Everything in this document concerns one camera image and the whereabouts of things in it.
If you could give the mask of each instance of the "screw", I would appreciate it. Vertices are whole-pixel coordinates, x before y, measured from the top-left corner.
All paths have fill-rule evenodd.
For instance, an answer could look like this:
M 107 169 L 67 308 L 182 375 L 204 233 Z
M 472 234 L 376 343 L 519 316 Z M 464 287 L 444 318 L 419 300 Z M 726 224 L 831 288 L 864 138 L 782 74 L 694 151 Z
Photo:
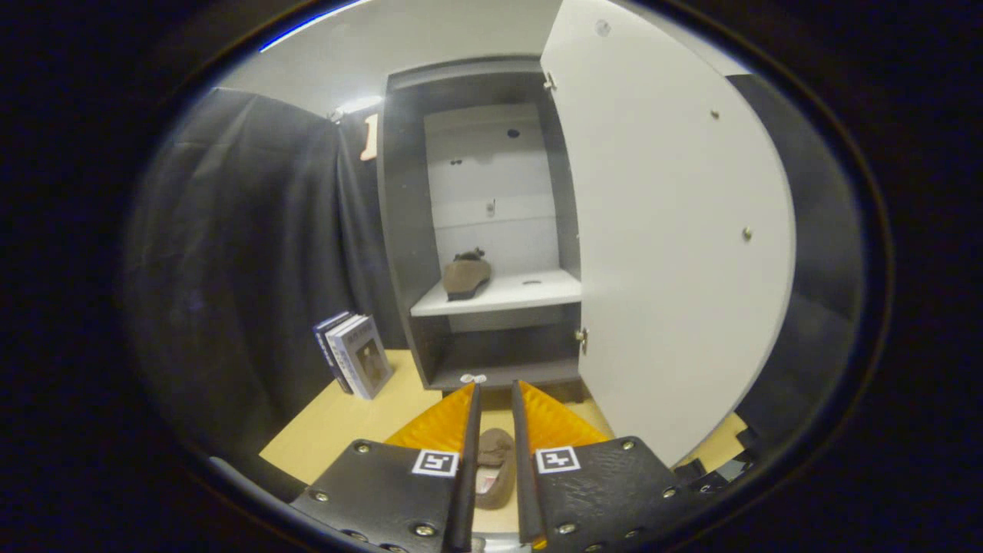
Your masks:
M 436 534 L 436 529 L 428 524 L 417 524 L 417 526 L 413 528 L 413 533 L 423 537 L 430 537 Z

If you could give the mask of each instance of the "wooden table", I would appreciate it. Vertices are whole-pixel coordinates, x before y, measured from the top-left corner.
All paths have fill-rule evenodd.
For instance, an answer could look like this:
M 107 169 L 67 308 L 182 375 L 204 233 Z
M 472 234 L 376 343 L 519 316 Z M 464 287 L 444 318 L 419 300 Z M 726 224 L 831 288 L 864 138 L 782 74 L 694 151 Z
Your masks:
M 378 396 L 359 399 L 341 391 L 336 382 L 327 386 L 269 444 L 260 456 L 295 478 L 311 484 L 354 440 L 384 442 L 431 405 L 440 401 L 440 391 L 424 390 L 409 350 L 386 352 L 394 374 Z M 592 399 L 568 403 L 570 409 L 595 428 L 614 438 L 607 421 Z M 497 401 L 482 409 L 482 432 L 502 428 L 514 435 L 511 409 Z M 734 436 L 746 428 L 732 415 L 708 438 L 688 461 L 700 457 L 707 470 L 714 470 L 743 449 Z M 516 493 L 513 489 L 505 507 L 494 511 L 475 510 L 473 530 L 517 532 Z

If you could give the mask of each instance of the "shoe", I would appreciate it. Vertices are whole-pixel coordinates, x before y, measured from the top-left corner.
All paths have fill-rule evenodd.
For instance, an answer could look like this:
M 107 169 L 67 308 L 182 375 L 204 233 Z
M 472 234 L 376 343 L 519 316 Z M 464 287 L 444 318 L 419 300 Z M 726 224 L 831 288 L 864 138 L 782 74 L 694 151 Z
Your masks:
M 485 252 L 481 248 L 457 254 L 454 261 L 443 271 L 443 289 L 447 291 L 447 301 L 471 299 L 478 288 L 492 278 L 492 265 L 483 260 Z
M 508 503 L 514 484 L 515 440 L 500 428 L 487 430 L 478 438 L 475 506 L 501 509 Z

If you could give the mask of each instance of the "white cabinet door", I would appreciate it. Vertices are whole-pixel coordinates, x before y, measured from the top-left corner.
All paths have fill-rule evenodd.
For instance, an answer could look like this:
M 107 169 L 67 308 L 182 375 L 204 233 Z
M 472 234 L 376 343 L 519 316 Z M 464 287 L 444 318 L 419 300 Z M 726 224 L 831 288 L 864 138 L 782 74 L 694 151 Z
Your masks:
M 580 371 L 614 432 L 672 465 L 779 332 L 795 244 L 781 161 L 724 77 L 607 1 L 564 0 L 542 63 L 577 199 Z

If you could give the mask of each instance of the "cabinet back panel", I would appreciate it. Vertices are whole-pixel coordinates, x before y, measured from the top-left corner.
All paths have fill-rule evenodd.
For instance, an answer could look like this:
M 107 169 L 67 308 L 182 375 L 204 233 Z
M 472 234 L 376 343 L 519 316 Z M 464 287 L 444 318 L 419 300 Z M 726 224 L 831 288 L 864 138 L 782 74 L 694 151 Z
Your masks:
M 555 204 L 536 105 L 433 113 L 424 128 L 440 265 L 481 247 L 500 275 L 558 268 Z

